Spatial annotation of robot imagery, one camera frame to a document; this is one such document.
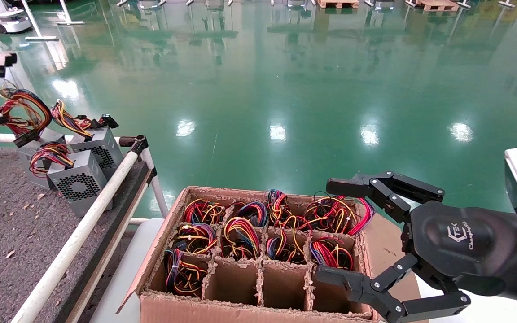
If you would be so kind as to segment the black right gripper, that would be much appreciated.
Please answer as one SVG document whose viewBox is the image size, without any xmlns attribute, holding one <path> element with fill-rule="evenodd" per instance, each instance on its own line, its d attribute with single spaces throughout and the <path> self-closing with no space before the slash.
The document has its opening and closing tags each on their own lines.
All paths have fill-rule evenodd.
<svg viewBox="0 0 517 323">
<path fill-rule="evenodd" d="M 394 221 L 405 223 L 401 238 L 407 254 L 377 278 L 318 266 L 315 279 L 342 286 L 349 302 L 369 305 L 388 323 L 412 323 L 460 314 L 471 300 L 458 289 L 517 300 L 515 214 L 441 204 L 443 189 L 393 171 L 329 178 L 326 192 L 369 198 Z M 423 205 L 411 211 L 404 198 Z M 407 301 L 393 297 L 390 289 L 413 268 L 443 295 Z"/>
</svg>

